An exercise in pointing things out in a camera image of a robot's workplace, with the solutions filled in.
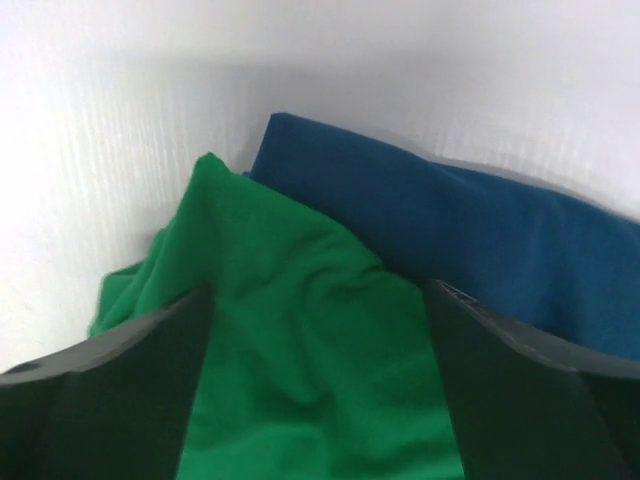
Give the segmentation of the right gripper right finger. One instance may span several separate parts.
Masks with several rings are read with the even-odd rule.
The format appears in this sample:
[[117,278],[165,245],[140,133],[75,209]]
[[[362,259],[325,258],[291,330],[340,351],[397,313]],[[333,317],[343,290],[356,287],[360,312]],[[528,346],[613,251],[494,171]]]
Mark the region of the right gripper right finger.
[[431,281],[430,330],[468,479],[636,479],[639,364]]

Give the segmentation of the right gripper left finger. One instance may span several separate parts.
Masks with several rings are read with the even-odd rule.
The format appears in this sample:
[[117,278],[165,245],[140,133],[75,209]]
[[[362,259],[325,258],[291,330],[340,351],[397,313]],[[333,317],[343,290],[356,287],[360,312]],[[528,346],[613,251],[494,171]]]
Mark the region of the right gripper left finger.
[[2,478],[176,478],[212,316],[196,288],[2,373]]

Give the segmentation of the green t shirt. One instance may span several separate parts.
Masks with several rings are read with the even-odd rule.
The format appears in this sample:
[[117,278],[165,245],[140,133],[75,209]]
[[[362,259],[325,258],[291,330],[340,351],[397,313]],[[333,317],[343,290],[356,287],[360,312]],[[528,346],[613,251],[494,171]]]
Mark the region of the green t shirt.
[[332,219],[201,157],[92,334],[201,284],[209,348],[182,479],[460,479],[420,290]]

